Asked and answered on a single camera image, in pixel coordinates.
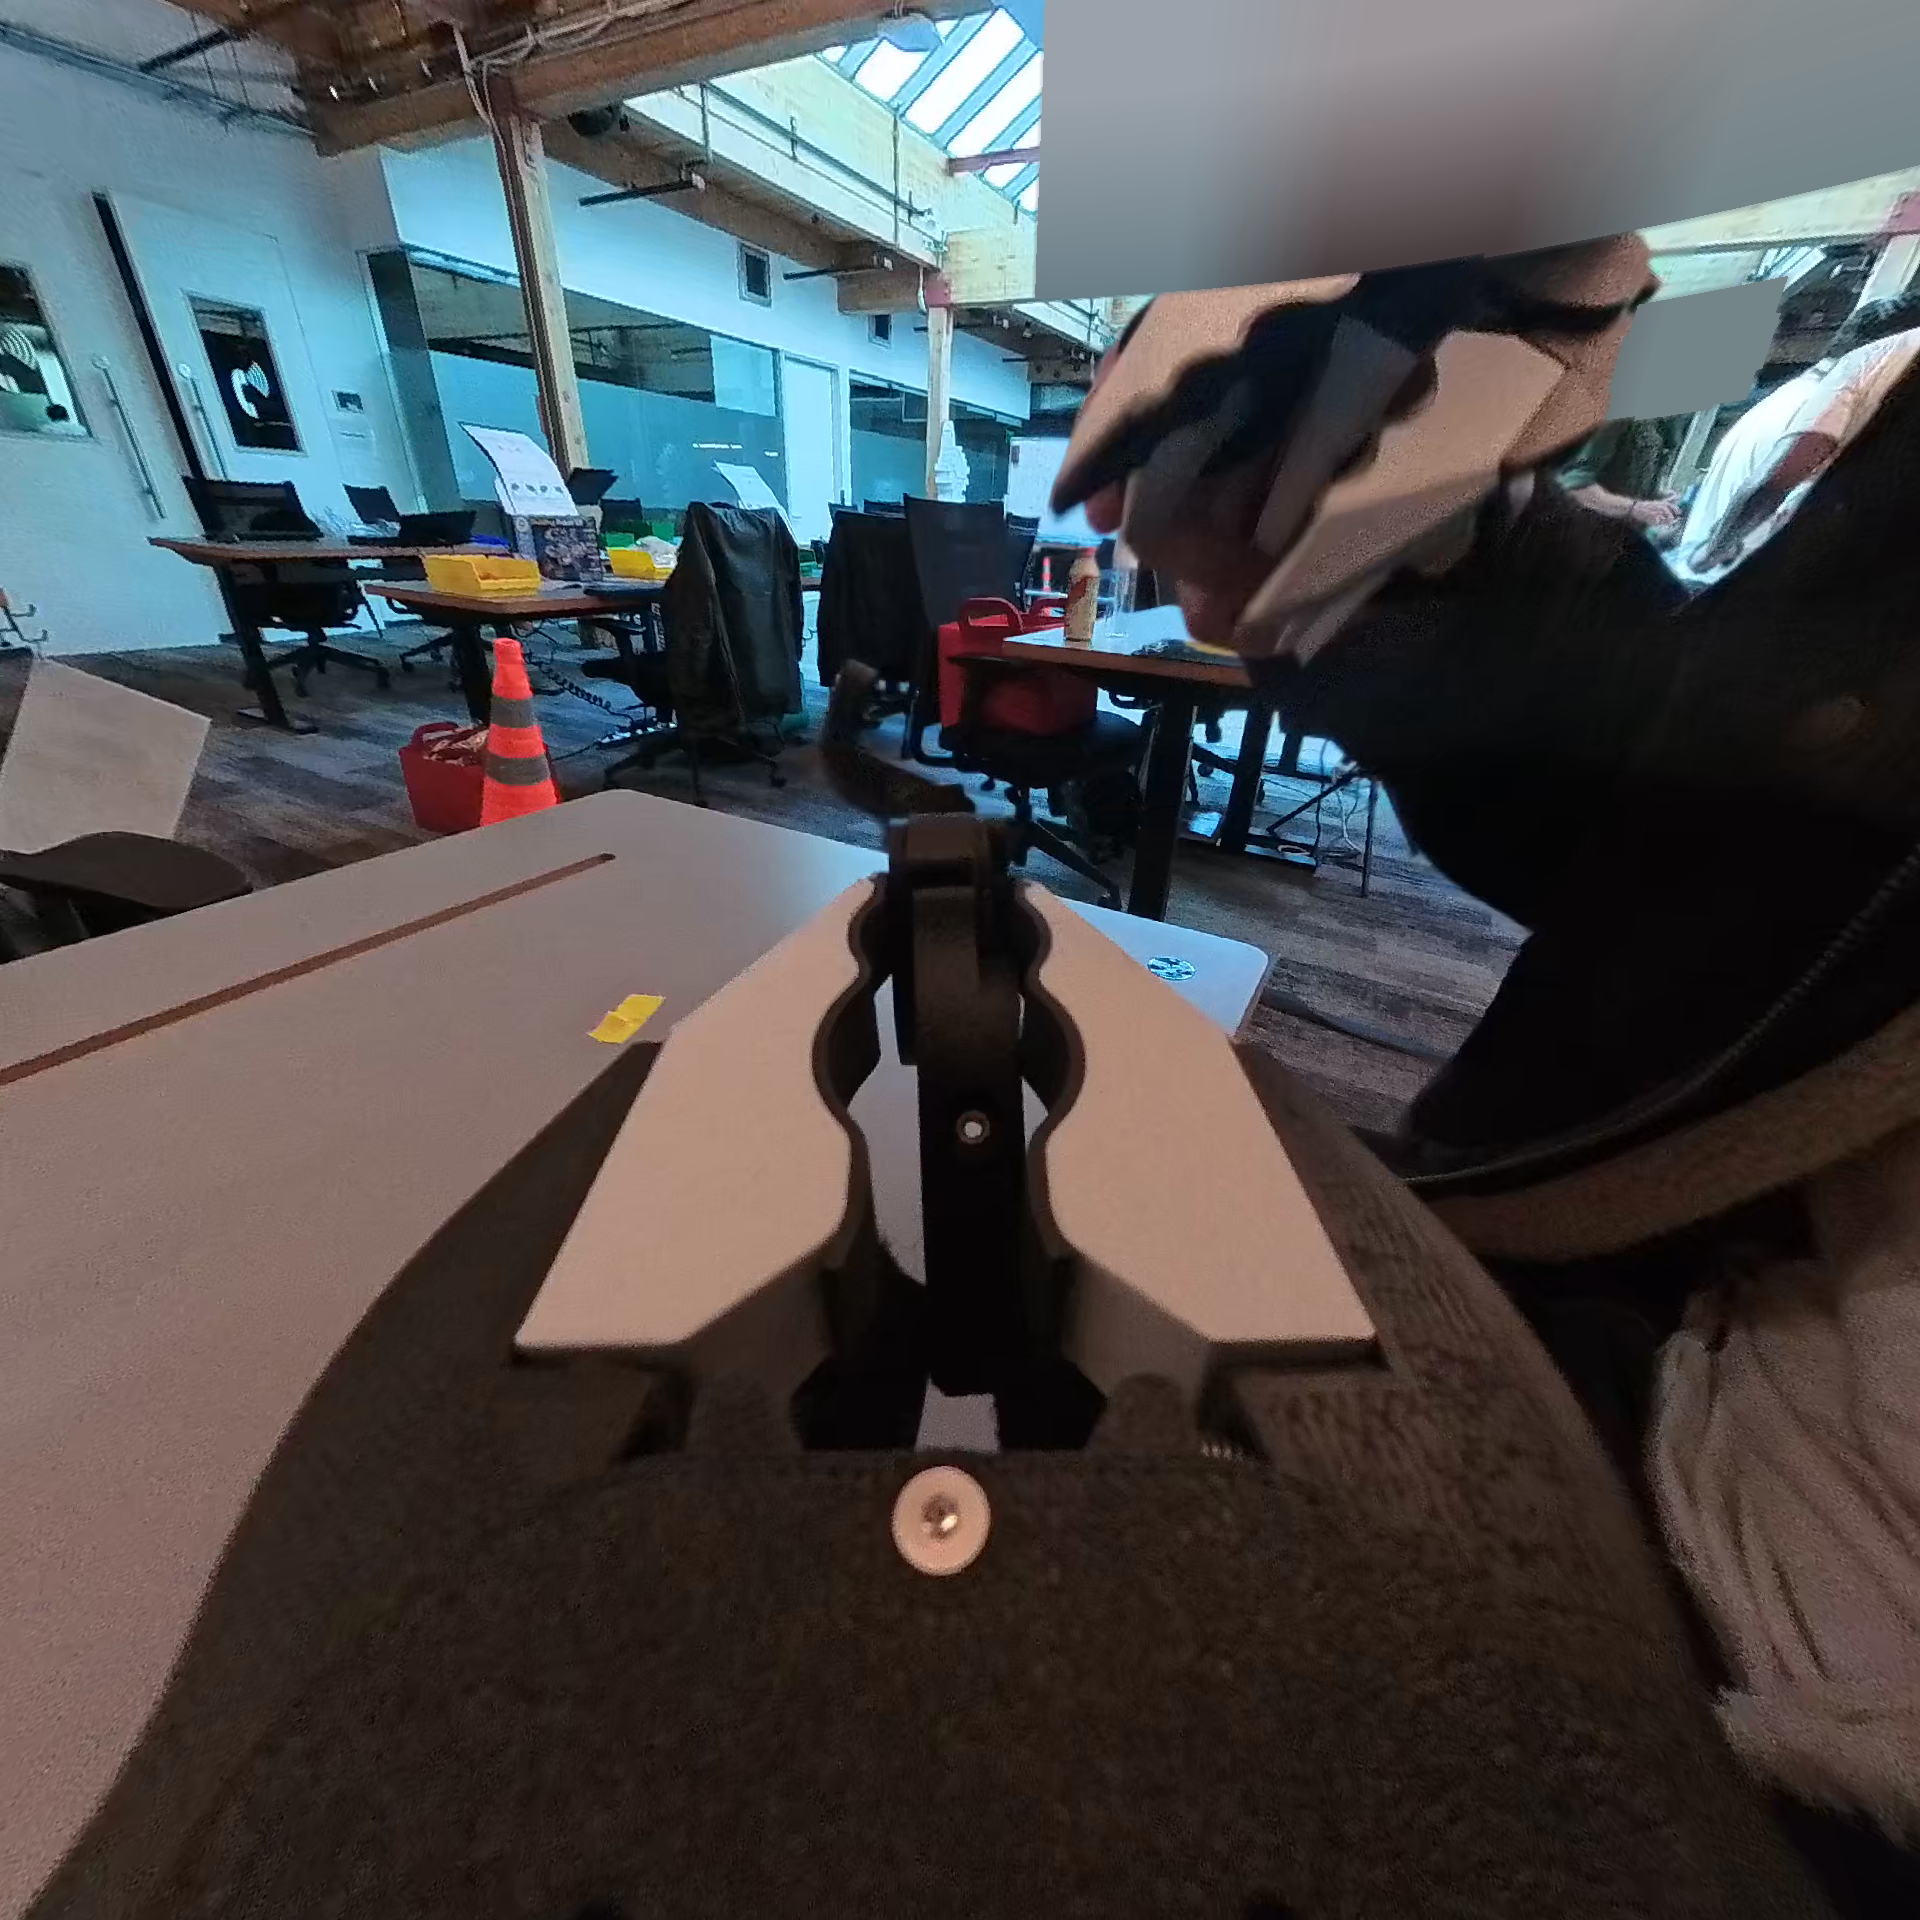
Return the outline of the wooden column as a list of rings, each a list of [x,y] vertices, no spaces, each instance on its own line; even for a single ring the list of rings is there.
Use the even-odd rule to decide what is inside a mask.
[[[512,83],[493,68],[479,78],[477,98],[486,109],[512,232],[543,438],[558,468],[572,475],[589,466],[592,456],[545,187],[541,126],[524,109]]]
[[[953,406],[953,297],[942,273],[922,274],[919,284],[919,308],[925,323],[925,426],[922,426],[922,486],[925,499],[942,499],[943,452]]]

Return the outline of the black curved plastic part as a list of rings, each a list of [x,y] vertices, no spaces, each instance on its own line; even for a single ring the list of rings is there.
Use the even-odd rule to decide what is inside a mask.
[[[871,749],[874,693],[878,674],[862,660],[846,660],[832,678],[821,757],[839,801],[881,828],[889,841],[917,835],[928,845],[997,853],[997,830],[977,816],[959,785],[929,779],[913,766]]]

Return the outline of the red bag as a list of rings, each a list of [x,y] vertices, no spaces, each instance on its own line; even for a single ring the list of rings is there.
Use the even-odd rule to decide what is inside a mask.
[[[1097,690],[1089,678],[1066,668],[1001,659],[1007,640],[1063,627],[1061,595],[1041,597],[1034,608],[988,595],[965,598],[934,640],[942,732],[1063,736],[1093,722]]]

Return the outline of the white sign board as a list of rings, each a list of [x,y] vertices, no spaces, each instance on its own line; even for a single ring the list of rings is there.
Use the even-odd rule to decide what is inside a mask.
[[[582,518],[566,475],[540,438],[479,424],[463,424],[463,434],[492,468],[495,501],[504,518]]]

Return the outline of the person's right forearm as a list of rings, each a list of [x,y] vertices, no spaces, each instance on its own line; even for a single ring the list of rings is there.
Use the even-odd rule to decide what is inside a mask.
[[[1407,841],[1524,930],[1564,909],[1673,676],[1687,604],[1629,518],[1537,468],[1437,577],[1402,569],[1308,660],[1250,664],[1377,777]]]

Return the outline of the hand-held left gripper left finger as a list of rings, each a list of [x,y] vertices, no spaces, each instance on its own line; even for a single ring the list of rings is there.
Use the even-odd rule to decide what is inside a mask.
[[[872,1368],[896,1272],[849,1108],[879,1064],[874,930],[879,885],[853,883],[672,1027],[517,1360],[744,1378],[778,1403]]]

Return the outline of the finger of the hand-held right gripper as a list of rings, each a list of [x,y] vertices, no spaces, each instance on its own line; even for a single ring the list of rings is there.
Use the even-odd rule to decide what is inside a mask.
[[[1602,424],[1613,340],[1445,339],[1424,395],[1389,418],[1413,371],[1384,339],[1335,340],[1255,526],[1271,569],[1236,617],[1239,659],[1308,660],[1402,572],[1450,566],[1513,474]]]
[[[1312,373],[1353,277],[1285,278],[1146,299],[1095,373],[1049,508],[1085,509],[1121,489],[1154,457],[1207,434],[1225,405],[1289,393]]]

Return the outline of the black wall poster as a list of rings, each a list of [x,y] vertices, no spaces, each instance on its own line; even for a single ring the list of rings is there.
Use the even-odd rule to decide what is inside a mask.
[[[247,452],[302,452],[264,310],[214,294],[188,294],[231,444]]]
[[[89,438],[34,281],[8,261],[1,262],[1,430],[54,441]]]

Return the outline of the grey desk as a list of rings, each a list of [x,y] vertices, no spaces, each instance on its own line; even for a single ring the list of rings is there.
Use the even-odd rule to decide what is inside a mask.
[[[4,985],[4,1916],[1230,1916],[1241,1477],[514,1355],[658,1042],[874,854],[649,801]]]

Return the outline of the black plastic bracket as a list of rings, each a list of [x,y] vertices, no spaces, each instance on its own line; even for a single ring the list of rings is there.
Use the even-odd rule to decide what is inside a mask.
[[[896,1049],[917,1075],[928,1372],[988,1397],[1024,1349],[1022,977],[1013,888],[984,822],[919,814],[890,830],[879,897]]]

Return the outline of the red basket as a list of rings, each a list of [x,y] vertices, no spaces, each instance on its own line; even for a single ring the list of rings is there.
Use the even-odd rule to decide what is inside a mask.
[[[400,746],[400,777],[415,826],[432,835],[481,822],[489,726],[428,722]]]

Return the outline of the wooden table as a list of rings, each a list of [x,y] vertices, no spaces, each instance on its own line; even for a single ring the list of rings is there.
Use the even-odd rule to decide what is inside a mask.
[[[1317,873],[1321,859],[1302,845],[1289,841],[1278,841],[1271,850],[1256,845],[1256,789],[1279,709],[1250,683],[1245,664],[1236,654],[1192,644],[1181,611],[1150,608],[1114,614],[1098,625],[1089,640],[1070,640],[1063,630],[1034,630],[1007,640],[1004,654],[1029,666],[1066,668],[1089,676],[1103,693],[1143,700],[1154,714],[1143,761],[1128,915],[1150,922],[1165,918],[1172,858],[1181,844],[1260,859],[1279,873]],[[1214,816],[1210,835],[1183,828],[1192,725],[1205,706],[1245,716],[1231,766],[1230,803]]]
[[[424,625],[442,629],[466,716],[481,726],[489,722],[493,689],[489,636],[512,638],[517,629],[582,622],[609,629],[620,646],[631,652],[628,629],[639,614],[658,613],[665,584],[608,579],[589,585],[540,584],[533,593],[445,593],[432,584],[365,581],[362,595],[409,608]]]
[[[217,590],[221,604],[223,604],[223,597],[221,597],[218,585],[217,585],[217,577],[213,574],[208,562],[226,562],[226,560],[343,560],[351,566],[351,572],[356,577],[356,584],[359,584],[359,593],[362,595],[362,584],[375,579],[369,569],[378,566],[378,564],[409,560],[409,562],[415,562],[417,566],[422,566],[421,556],[432,556],[432,554],[473,554],[473,550],[476,554],[489,554],[489,550],[492,554],[504,554],[495,544],[476,544],[476,542],[462,542],[462,544],[362,544],[362,542],[351,542],[351,539],[327,539],[327,537],[321,537],[314,544],[213,544],[205,537],[191,539],[191,537],[177,537],[177,536],[154,536],[154,537],[148,539],[148,546],[159,550],[159,554],[169,554],[169,556],[173,556],[173,558],[177,558],[177,560],[182,560],[191,566],[199,566],[199,569],[208,572],[214,581],[214,590]],[[234,643],[233,622],[231,622],[229,613],[226,613],[226,630],[231,636],[231,644],[240,654],[242,683],[247,686],[247,682],[245,682],[245,659],[242,659],[242,652]],[[292,693],[295,693],[295,686],[292,686],[292,676],[288,673],[281,669],[281,673],[274,674],[277,686],[279,686],[279,700],[281,700],[284,709],[289,714],[289,717],[295,721],[295,732],[288,732],[288,729],[281,729],[281,726],[263,726],[258,722],[248,722],[247,717],[242,717],[242,712],[250,709],[255,704],[255,696],[248,686],[247,686],[248,702],[242,704],[242,709],[234,714],[234,721],[240,725],[248,726],[248,729],[272,729],[272,732],[279,732],[279,734],[285,734],[285,736],[313,736],[317,725],[311,717],[306,717],[300,709],[289,709],[284,702],[281,676],[288,678]]]

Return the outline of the striped traffic cone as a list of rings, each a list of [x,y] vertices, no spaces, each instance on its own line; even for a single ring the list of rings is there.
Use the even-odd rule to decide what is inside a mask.
[[[504,826],[558,805],[521,643],[495,638],[477,822]]]

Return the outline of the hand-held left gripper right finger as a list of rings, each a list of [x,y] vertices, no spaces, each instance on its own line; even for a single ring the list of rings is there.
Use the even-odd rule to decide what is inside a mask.
[[[1030,1194],[1063,1264],[1066,1363],[1110,1395],[1165,1381],[1198,1410],[1241,1369],[1377,1360],[1376,1323],[1233,1042],[1266,955],[1024,880],[1025,1013],[1063,1041],[1034,1085]],[[1194,962],[1151,977],[1157,954]]]

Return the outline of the person's right hand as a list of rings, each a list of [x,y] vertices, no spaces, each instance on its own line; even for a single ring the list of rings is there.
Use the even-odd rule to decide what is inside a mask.
[[[1126,524],[1125,486],[1095,492],[1085,516],[1097,536],[1112,537],[1154,574],[1161,598],[1181,608],[1190,640],[1244,654],[1241,614],[1273,569],[1255,542],[1260,486],[1230,475],[1207,477],[1176,504],[1169,526],[1145,542]]]

